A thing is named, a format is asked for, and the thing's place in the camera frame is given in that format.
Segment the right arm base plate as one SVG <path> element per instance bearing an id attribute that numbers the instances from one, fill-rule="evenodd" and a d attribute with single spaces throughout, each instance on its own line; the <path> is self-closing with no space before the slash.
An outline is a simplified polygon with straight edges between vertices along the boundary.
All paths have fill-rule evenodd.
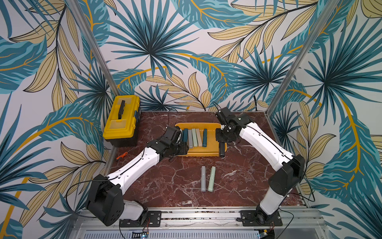
<path id="1" fill-rule="evenodd" d="M 258 210 L 242 210 L 236 221 L 241 222 L 244 227 L 279 227 L 283 225 L 278 211 L 267 215 Z"/>

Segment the mint green pruning pliers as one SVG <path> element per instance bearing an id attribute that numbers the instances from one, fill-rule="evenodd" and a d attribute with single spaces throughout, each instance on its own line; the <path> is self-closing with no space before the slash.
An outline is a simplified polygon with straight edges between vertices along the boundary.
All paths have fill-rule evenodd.
<path id="1" fill-rule="evenodd" d="M 214 189 L 214 180 L 215 180 L 215 174 L 216 174 L 216 167 L 212 166 L 210 171 L 210 179 L 209 179 L 209 186 L 208 191 L 213 192 Z"/>

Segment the light green pruning pliers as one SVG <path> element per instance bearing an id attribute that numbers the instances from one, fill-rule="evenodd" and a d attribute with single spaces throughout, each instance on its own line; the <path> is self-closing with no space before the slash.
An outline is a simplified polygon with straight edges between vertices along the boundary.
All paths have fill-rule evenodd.
<path id="1" fill-rule="evenodd" d="M 193 147 L 198 147 L 199 144 L 198 144 L 198 138 L 197 138 L 197 134 L 196 134 L 196 129 L 195 128 L 192 128 L 192 138 L 193 138 Z"/>

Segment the black pruning pliers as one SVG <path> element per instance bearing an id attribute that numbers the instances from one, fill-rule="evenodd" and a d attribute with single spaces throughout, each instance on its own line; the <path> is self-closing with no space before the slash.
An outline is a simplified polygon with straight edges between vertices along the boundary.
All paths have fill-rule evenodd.
<path id="1" fill-rule="evenodd" d="M 225 142 L 219 142 L 219 156 L 221 158 L 225 157 Z"/>

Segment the teal pruning pliers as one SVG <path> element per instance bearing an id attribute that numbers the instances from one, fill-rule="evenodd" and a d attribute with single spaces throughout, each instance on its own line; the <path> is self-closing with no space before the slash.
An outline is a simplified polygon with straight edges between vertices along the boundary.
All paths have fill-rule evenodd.
<path id="1" fill-rule="evenodd" d="M 207 147 L 208 142 L 208 130 L 205 128 L 203 131 L 203 147 Z"/>

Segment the beige pruning pliers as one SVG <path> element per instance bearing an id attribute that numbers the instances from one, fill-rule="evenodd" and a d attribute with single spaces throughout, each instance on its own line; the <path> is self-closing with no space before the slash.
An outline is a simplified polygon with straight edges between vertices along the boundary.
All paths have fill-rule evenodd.
<path id="1" fill-rule="evenodd" d="M 203 140 L 202 140 L 201 131 L 199 128 L 196 128 L 196 135 L 197 135 L 198 147 L 202 147 Z"/>

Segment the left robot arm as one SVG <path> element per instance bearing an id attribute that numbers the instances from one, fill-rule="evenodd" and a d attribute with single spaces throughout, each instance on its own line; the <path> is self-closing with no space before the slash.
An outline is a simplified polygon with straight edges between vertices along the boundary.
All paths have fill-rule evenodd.
<path id="1" fill-rule="evenodd" d="M 188 153 L 187 143 L 181 136 L 182 130 L 178 126 L 169 126 L 160 138 L 149 142 L 125 166 L 107 176 L 95 177 L 89 189 L 86 209 L 105 226 L 111 226 L 118 220 L 143 225 L 148 218 L 148 209 L 136 201 L 125 201 L 123 195 L 142 174 L 164 158 Z"/>

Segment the light grey pruning pliers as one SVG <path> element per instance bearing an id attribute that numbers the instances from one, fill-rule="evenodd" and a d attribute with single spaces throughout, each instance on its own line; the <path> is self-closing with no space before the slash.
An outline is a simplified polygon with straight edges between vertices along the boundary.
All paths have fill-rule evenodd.
<path id="1" fill-rule="evenodd" d="M 202 166 L 201 169 L 201 191 L 206 191 L 206 167 Z"/>

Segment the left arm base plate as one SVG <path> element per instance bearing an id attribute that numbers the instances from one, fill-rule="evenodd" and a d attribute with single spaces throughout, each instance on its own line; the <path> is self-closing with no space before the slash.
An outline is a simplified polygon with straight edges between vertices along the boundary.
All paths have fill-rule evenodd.
<path id="1" fill-rule="evenodd" d="M 143 214 L 137 220 L 121 219 L 119 220 L 119 226 L 121 228 L 138 228 L 148 227 L 159 228 L 161 224 L 161 211 L 144 211 Z"/>

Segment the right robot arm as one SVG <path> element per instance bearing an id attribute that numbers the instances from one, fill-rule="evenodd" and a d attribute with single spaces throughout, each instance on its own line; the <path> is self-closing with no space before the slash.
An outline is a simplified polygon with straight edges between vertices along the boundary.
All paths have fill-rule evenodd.
<path id="1" fill-rule="evenodd" d="M 221 124 L 221 128 L 215 132 L 218 142 L 229 143 L 239 138 L 247 141 L 275 171 L 269 178 L 267 193 L 256 208 L 256 214 L 263 224 L 279 210 L 286 196 L 303 180 L 305 159 L 277 144 L 246 113 L 234 115 L 224 107 L 215 116 Z"/>

